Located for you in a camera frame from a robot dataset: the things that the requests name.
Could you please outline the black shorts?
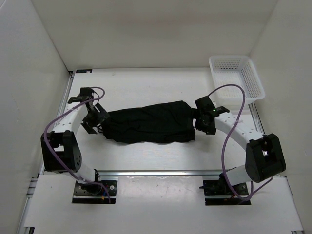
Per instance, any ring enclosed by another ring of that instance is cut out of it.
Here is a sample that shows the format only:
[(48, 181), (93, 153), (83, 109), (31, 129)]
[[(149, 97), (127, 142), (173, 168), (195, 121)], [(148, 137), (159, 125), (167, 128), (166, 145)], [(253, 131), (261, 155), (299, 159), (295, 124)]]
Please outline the black shorts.
[(97, 130), (115, 142), (168, 144), (195, 140), (193, 109), (184, 101), (116, 110), (109, 115)]

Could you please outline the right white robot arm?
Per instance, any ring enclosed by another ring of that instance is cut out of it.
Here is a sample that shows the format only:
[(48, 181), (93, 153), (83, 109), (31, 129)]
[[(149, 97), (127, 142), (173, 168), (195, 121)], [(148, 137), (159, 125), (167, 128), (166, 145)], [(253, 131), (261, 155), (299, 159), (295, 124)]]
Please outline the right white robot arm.
[(265, 135), (237, 120), (225, 107), (215, 107), (208, 96), (195, 101), (195, 129), (207, 135), (222, 131), (246, 152), (245, 164), (230, 169), (220, 176), (219, 190), (232, 194), (237, 184), (262, 182), (286, 170), (280, 140), (275, 134)]

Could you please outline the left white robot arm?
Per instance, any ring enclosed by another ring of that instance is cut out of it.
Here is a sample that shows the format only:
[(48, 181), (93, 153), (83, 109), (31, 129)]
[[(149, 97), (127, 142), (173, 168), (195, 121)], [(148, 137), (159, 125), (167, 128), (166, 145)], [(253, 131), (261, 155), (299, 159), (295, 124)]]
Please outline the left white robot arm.
[(77, 96), (69, 98), (64, 113), (48, 123), (40, 139), (45, 170), (71, 175), (79, 183), (85, 183), (91, 195), (101, 192), (102, 183), (97, 170), (83, 162), (76, 134), (82, 127), (94, 135), (96, 128), (109, 119), (99, 103), (104, 95), (101, 87), (81, 88)]

